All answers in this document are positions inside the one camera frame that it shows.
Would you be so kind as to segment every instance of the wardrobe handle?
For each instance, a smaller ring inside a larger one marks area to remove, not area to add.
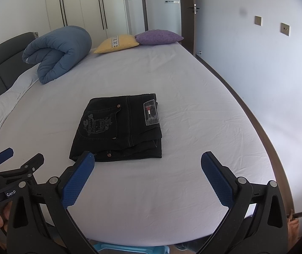
[[[103,26],[103,29],[104,29],[104,23],[103,23],[103,16],[102,16],[102,10],[101,10],[101,2],[100,2],[100,0],[98,0],[98,5],[99,5],[99,11],[101,12],[102,26]]]
[[[65,27],[64,17],[63,17],[63,12],[62,12],[62,3],[61,3],[61,0],[59,0],[59,6],[61,7],[61,14],[62,14],[63,26]]]
[[[104,0],[102,0],[102,3],[103,3],[103,12],[104,12],[105,26],[106,26],[106,29],[108,29],[108,23],[106,22],[106,16],[105,16]]]
[[[65,15],[65,7],[64,7],[64,0],[62,0],[62,3],[63,3],[63,10],[64,10],[65,23],[66,23],[66,25],[67,25],[67,20],[66,20],[66,15]]]

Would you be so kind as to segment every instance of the yellow pillow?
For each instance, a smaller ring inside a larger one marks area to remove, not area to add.
[[[108,53],[118,50],[125,50],[138,45],[139,43],[136,41],[133,35],[119,35],[103,41],[103,43],[99,45],[94,53]]]

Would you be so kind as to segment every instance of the blue comforter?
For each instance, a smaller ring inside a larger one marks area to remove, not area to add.
[[[38,78],[46,84],[68,72],[89,53],[91,46],[91,37],[86,30],[66,26],[32,41],[22,58],[28,64],[40,63]]]

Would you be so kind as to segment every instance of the mattress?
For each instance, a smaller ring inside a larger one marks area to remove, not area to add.
[[[201,169],[206,151],[252,183],[275,179],[240,105],[178,43],[90,53],[62,77],[35,83],[0,128],[0,151],[14,150],[0,171],[18,168],[41,153],[45,162],[34,174],[37,182],[60,176],[74,163],[69,152],[89,100],[143,93],[157,95],[163,156],[96,163],[76,204],[69,207],[87,238],[156,246],[213,233],[227,208]],[[52,223],[46,207],[42,209]]]

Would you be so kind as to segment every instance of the white wardrobe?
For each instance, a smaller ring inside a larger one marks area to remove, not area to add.
[[[105,39],[128,34],[125,0],[46,0],[51,30],[67,25],[85,28],[92,47]]]

